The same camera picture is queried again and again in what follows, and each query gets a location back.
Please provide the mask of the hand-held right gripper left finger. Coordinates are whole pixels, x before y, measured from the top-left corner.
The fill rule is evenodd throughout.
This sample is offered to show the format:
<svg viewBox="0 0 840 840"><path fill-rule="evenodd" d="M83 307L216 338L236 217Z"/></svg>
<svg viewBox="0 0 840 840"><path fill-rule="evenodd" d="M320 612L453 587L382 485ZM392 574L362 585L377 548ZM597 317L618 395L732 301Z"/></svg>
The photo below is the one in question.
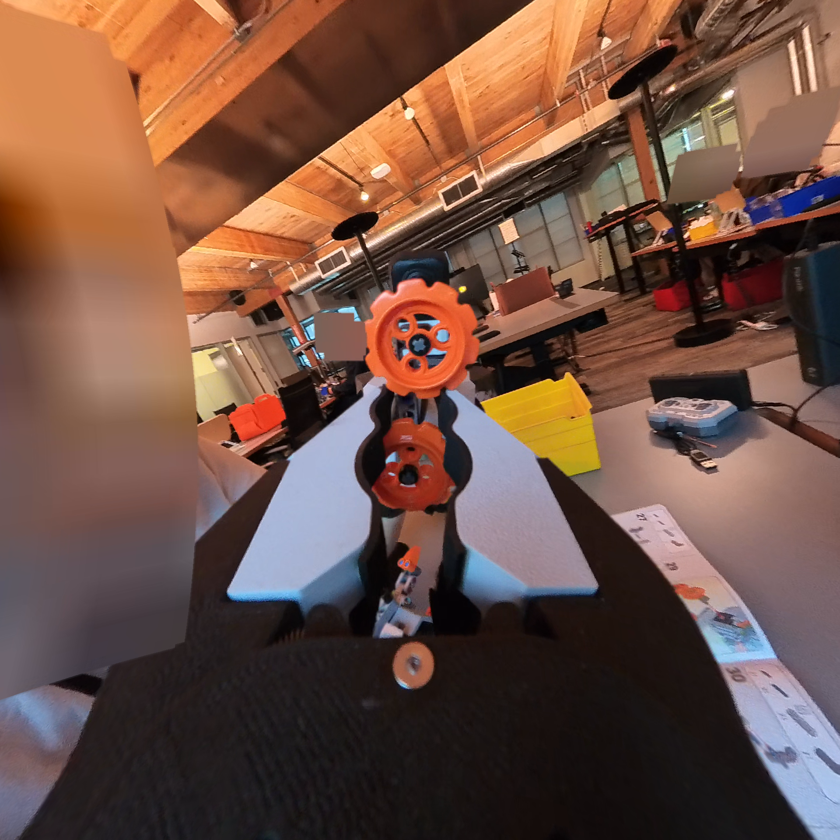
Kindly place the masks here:
<svg viewBox="0 0 840 840"><path fill-rule="evenodd" d="M235 602L331 605L371 636L394 582L373 485L385 468L393 394L369 381L358 401L290 457L227 588Z"/></svg>

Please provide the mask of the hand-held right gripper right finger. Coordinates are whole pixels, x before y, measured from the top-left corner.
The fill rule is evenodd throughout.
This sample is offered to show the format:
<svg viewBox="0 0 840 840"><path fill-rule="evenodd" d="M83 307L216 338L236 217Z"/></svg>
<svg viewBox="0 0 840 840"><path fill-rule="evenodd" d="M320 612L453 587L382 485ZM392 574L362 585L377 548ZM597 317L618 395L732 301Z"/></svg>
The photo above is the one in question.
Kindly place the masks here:
<svg viewBox="0 0 840 840"><path fill-rule="evenodd" d="M434 633L471 635L498 604L593 596L599 584L550 477L563 475L458 392L436 400L455 481L429 591Z"/></svg>

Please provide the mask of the orange wheels grey beam assembly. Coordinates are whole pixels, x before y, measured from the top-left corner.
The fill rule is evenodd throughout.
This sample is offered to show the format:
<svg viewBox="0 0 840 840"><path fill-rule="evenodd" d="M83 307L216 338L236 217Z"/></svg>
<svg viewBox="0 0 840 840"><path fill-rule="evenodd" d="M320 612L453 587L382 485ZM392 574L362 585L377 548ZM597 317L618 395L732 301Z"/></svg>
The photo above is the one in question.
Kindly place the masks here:
<svg viewBox="0 0 840 840"><path fill-rule="evenodd" d="M480 342L470 305L459 292L436 281L402 281L371 306L366 363L395 396L420 402L454 391L477 362ZM386 508L425 511L448 503L455 481L445 467L446 438L428 421L393 419L384 435L384 468L373 492Z"/></svg>

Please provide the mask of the grey orange toy robot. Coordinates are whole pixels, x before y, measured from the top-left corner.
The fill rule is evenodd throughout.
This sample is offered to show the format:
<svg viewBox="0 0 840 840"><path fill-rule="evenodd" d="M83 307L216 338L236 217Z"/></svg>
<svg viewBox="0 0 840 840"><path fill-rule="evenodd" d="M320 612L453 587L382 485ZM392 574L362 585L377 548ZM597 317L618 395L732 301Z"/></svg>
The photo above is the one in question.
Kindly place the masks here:
<svg viewBox="0 0 840 840"><path fill-rule="evenodd" d="M412 637L431 632L433 616L429 583L419 564L418 546L397 544L396 578L380 595L374 617L373 638Z"/></svg>

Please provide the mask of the black floor lamp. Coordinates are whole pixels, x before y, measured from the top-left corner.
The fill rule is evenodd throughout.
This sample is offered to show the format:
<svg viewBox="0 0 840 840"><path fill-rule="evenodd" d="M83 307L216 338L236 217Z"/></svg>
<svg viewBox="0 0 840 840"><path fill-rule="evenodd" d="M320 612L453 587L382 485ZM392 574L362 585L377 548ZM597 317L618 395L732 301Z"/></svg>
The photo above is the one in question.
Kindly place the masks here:
<svg viewBox="0 0 840 840"><path fill-rule="evenodd" d="M331 232L333 240L343 242L355 238L360 246L364 260L371 272L374 283L379 292L385 291L385 284L375 267L372 255L365 242L364 235L379 221L379 214L375 211L357 213L338 224Z"/></svg>

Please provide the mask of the yellow plastic bin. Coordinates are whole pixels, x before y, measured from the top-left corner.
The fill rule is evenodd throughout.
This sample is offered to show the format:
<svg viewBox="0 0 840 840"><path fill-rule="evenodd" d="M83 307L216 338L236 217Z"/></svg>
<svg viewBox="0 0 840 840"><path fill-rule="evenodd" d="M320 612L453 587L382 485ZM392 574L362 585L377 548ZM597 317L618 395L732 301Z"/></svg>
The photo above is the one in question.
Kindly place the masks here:
<svg viewBox="0 0 840 840"><path fill-rule="evenodd" d="M592 404L571 373L482 403L486 414L567 476L598 470Z"/></svg>

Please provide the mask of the brown cardboard box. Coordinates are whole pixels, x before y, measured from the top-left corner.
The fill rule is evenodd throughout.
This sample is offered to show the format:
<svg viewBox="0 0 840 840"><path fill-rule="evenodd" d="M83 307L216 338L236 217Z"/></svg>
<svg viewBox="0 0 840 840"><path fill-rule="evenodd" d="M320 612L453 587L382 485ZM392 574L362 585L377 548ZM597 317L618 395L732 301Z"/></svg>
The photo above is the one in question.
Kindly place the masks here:
<svg viewBox="0 0 840 840"><path fill-rule="evenodd" d="M540 267L527 274L499 283L492 288L501 316L507 316L545 299L557 292L547 268Z"/></svg>

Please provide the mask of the orange bag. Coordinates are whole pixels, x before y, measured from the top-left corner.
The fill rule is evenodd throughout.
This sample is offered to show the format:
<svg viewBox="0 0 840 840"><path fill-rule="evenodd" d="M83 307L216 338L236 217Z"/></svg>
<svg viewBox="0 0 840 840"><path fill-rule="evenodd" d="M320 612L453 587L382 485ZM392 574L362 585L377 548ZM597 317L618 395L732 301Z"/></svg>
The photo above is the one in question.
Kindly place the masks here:
<svg viewBox="0 0 840 840"><path fill-rule="evenodd" d="M234 409L228 415L240 442L245 442L280 427L286 420L286 413L277 395L262 394L254 402Z"/></svg>

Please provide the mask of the grey battery box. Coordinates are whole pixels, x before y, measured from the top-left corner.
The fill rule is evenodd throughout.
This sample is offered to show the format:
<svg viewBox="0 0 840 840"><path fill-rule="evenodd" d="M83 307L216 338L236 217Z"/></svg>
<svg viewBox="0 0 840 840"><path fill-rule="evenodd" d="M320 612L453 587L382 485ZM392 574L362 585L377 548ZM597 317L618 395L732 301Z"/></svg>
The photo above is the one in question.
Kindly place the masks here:
<svg viewBox="0 0 840 840"><path fill-rule="evenodd" d="M729 401L670 397L647 409L648 425L658 432L671 431L695 438L712 438L726 432L739 415Z"/></svg>

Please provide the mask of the white open instruction booklet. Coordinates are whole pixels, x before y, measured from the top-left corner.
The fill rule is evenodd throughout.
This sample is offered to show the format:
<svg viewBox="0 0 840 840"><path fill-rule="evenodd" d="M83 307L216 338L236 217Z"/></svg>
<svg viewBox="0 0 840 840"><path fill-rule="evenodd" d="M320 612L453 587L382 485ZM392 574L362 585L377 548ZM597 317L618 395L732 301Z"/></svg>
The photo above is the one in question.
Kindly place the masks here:
<svg viewBox="0 0 840 840"><path fill-rule="evenodd" d="M812 838L839 838L839 738L738 593L661 505L614 521L646 552L704 637L742 726Z"/></svg>

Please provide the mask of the black rectangular case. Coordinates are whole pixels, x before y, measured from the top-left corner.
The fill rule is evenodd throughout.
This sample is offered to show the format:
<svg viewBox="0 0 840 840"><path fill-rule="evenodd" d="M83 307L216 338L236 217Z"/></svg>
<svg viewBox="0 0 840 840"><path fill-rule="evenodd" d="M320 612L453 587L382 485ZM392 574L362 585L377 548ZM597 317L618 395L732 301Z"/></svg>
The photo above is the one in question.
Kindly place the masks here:
<svg viewBox="0 0 840 840"><path fill-rule="evenodd" d="M726 401L739 411L753 408L753 395L745 369L705 371L690 374L664 374L648 380L656 403L669 398Z"/></svg>

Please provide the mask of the blue plastic bin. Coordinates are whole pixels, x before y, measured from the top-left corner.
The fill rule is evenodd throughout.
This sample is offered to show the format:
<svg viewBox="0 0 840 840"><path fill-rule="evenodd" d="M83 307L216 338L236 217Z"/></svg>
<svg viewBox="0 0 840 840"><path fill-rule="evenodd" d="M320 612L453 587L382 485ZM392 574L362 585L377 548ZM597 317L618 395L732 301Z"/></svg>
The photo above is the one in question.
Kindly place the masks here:
<svg viewBox="0 0 840 840"><path fill-rule="evenodd" d="M753 225L793 217L839 201L839 174L830 175L796 190L750 198L745 210Z"/></svg>

